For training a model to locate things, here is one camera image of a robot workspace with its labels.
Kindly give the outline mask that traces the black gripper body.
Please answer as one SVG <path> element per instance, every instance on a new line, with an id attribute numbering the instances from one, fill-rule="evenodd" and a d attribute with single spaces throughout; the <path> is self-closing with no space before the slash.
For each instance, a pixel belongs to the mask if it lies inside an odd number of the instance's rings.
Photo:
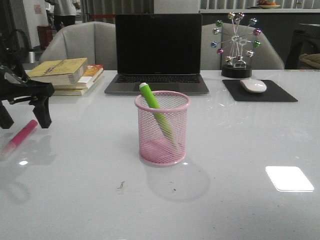
<path id="1" fill-rule="evenodd" d="M 20 35 L 23 47 L 9 46 Z M 0 38 L 0 99 L 12 101 L 14 98 L 29 96 L 39 100 L 49 98 L 54 87 L 49 82 L 32 80 L 26 73 L 23 62 L 28 59 L 30 44 L 24 31 L 14 29 L 8 37 Z"/>

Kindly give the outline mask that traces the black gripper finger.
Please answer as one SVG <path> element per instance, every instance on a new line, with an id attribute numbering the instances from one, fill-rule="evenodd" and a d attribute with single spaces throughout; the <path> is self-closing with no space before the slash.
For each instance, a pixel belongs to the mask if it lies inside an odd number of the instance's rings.
<path id="1" fill-rule="evenodd" d="M 14 121 L 7 111 L 6 107 L 3 105 L 3 101 L 0 101 L 0 127 L 2 129 L 10 129 L 14 124 Z"/>
<path id="2" fill-rule="evenodd" d="M 29 105 L 34 106 L 33 113 L 43 129 L 48 129 L 52 123 L 49 112 L 48 96 L 32 96 Z"/>

